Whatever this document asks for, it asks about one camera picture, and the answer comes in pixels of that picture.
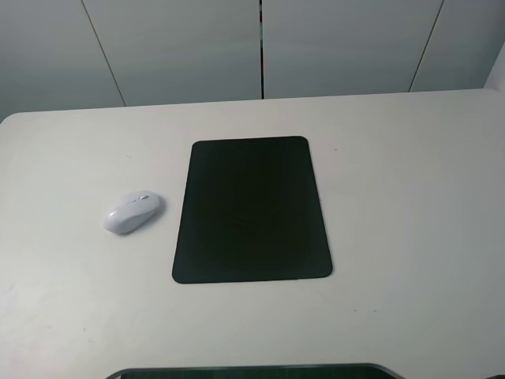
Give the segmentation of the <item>dark curved robot base edge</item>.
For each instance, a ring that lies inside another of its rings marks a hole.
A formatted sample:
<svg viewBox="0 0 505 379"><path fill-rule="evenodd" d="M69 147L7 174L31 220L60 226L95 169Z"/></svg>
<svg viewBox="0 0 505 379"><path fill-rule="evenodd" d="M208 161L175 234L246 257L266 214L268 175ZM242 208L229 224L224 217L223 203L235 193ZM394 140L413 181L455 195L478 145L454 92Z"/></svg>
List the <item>dark curved robot base edge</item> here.
<svg viewBox="0 0 505 379"><path fill-rule="evenodd" d="M108 378L402 378L372 363L228 366L181 368L130 368Z"/></svg>

